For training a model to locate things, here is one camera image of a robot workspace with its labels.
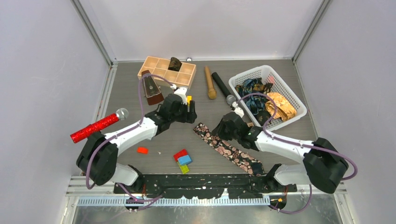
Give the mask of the black pink floral tie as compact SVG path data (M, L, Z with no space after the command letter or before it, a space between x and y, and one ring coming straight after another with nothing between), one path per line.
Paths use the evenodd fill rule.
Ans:
M213 148L228 161L232 162L234 165L248 173L250 176L265 175L264 167L260 160L239 150L225 140L220 139L218 136L213 135L205 124L198 123L193 128L193 131L207 145Z

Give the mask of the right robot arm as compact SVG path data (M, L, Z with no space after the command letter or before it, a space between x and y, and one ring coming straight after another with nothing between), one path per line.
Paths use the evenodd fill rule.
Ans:
M260 126L249 127L234 112L224 115L212 133L222 140L236 140L244 148L278 154L298 162L298 165L280 165L274 170L266 179L271 191L279 191L289 184L311 184L332 194L349 168L346 159L324 138L296 140Z

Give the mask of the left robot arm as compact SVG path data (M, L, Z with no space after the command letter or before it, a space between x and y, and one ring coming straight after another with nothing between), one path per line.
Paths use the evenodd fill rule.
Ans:
M132 193L142 190L141 173L131 165L118 163L118 157L130 147L168 130L174 122L193 124L197 118L195 101L184 104L181 96L171 93L154 111L144 115L142 121L116 132L95 132L87 138L76 165L94 184L107 182L123 184Z

